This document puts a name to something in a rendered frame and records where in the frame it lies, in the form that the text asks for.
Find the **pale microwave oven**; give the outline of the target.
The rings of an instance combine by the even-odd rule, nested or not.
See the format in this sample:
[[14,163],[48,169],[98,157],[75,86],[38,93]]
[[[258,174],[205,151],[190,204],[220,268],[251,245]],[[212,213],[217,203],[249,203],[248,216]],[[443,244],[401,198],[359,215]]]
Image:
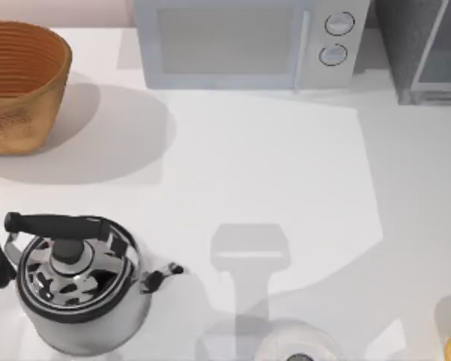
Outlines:
[[[371,0],[134,0],[146,84],[151,89],[334,89],[347,86]],[[349,12],[344,36],[325,30]],[[345,62],[319,52],[342,44]]]

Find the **round microwave knob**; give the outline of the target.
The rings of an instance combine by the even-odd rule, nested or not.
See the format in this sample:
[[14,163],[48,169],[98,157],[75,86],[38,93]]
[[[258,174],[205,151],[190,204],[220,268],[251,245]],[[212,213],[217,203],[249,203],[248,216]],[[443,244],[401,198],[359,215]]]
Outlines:
[[334,44],[330,47],[324,47],[319,52],[319,61],[328,67],[334,67],[347,60],[348,50],[342,44]]
[[349,33],[355,25],[355,18],[349,12],[340,12],[329,15],[325,21],[325,30],[331,36],[344,36]]

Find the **brown woven basket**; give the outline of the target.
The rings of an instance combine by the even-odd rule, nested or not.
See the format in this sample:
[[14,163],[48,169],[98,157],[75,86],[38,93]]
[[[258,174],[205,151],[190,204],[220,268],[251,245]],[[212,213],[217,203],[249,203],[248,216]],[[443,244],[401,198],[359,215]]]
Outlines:
[[32,153],[44,145],[72,59],[70,45],[54,31],[0,20],[0,156]]

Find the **grey cabinet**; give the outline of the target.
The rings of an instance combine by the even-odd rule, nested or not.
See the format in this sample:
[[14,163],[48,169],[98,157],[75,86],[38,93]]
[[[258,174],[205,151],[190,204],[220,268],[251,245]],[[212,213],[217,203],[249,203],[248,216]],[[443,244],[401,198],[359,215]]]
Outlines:
[[451,105],[451,0],[374,0],[400,105]]

